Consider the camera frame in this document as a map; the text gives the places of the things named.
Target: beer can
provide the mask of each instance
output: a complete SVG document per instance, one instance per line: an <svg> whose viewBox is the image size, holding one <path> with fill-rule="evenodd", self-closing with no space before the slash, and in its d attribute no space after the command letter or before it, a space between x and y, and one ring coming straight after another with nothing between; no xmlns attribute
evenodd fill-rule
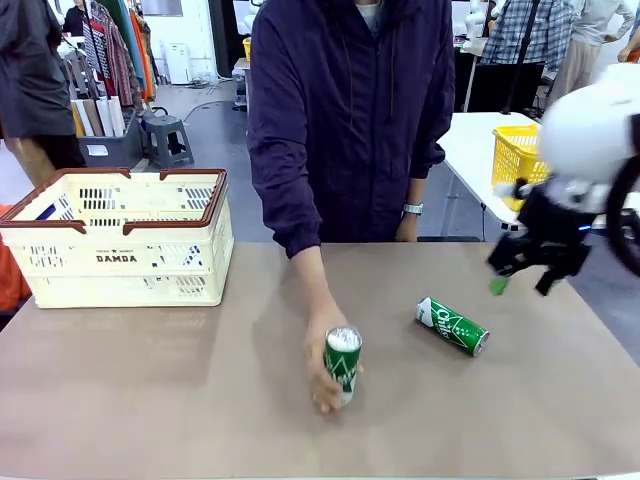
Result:
<svg viewBox="0 0 640 480"><path fill-rule="evenodd" d="M337 327L327 332L324 366L342 386L342 405L353 398L361 349L362 337L355 327Z"/></svg>

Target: gray floor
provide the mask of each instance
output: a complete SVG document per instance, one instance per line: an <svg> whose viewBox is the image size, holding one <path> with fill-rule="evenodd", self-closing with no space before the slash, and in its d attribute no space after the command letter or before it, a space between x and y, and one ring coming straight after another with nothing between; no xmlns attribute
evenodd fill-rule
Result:
<svg viewBox="0 0 640 480"><path fill-rule="evenodd" d="M234 111L233 104L225 101L230 98L231 84L204 90L161 87L156 104L185 120L196 166L228 170L236 238L245 242L270 241L271 233L262 225L260 200L251 186L246 113ZM429 175L420 235L439 233L450 178L451 172L444 165L435 167ZM0 144L0 203L14 203L31 188L16 160ZM451 234L482 237L480 205L462 190ZM501 234L490 214L486 216L485 230L487 241L494 241ZM593 235L590 242L593 252L583 272L571 283L640 365L640 279L620 267L603 238Z"/></svg>

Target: white wall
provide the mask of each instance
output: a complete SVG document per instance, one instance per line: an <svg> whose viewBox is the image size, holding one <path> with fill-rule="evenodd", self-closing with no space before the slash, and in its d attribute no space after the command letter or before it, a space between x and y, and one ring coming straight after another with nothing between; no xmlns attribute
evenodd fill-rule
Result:
<svg viewBox="0 0 640 480"><path fill-rule="evenodd" d="M151 27L151 50L158 68L164 70L161 44L185 43L191 55L191 68L195 77L208 75L217 79L213 31L207 0L182 0L182 17L145 16Z"/></svg>
<svg viewBox="0 0 640 480"><path fill-rule="evenodd" d="M629 7L631 7L631 9L635 12L638 8L638 0L626 0L626 2ZM609 32L617 32L621 25L622 17L620 15L616 15L609 24ZM602 46L600 56L598 57L598 61L596 63L596 68L594 70L594 76L597 76L605 68L607 68L607 65L618 63L618 53L620 53L620 50L625 47L628 41L629 34L627 34L622 40L614 43L608 43Z"/></svg>

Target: gray stool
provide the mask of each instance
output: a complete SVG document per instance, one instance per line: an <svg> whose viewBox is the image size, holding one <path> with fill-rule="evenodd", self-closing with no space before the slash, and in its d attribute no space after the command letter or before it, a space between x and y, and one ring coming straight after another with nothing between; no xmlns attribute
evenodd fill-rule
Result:
<svg viewBox="0 0 640 480"><path fill-rule="evenodd" d="M160 168L177 168L195 163L182 120L171 115L145 115L143 126L149 136L151 163Z"/></svg>

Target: can lid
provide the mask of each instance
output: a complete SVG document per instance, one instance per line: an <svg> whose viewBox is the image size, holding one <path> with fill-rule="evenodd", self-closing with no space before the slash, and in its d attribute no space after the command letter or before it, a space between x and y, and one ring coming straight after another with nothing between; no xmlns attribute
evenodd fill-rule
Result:
<svg viewBox="0 0 640 480"><path fill-rule="evenodd" d="M480 355L480 352L484 350L484 347L487 345L487 341L489 340L490 336L491 336L491 332L489 331L484 332L484 334L480 338L480 341L476 345L476 348L473 350L474 357L477 355Z"/></svg>
<svg viewBox="0 0 640 480"><path fill-rule="evenodd" d="M327 343L338 352L355 352L362 346L362 337L356 327L337 327L327 332Z"/></svg>

